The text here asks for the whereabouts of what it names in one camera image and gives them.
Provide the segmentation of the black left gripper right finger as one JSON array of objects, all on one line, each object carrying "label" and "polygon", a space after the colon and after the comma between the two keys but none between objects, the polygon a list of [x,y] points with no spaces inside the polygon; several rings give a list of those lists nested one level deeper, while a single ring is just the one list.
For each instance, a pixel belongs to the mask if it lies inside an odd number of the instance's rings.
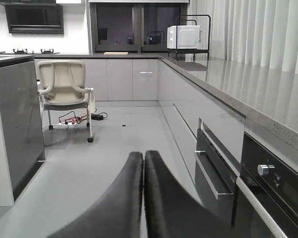
[{"label": "black left gripper right finger", "polygon": [[150,238],[238,238],[173,176],[158,151],[145,154],[144,199]]}]

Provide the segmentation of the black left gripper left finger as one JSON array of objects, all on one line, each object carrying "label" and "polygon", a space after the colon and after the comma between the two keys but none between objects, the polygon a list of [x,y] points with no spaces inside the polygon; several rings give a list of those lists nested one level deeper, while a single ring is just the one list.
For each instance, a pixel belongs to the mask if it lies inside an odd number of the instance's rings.
[{"label": "black left gripper left finger", "polygon": [[139,238],[142,212],[143,155],[131,152],[120,173],[83,214],[51,238]]}]

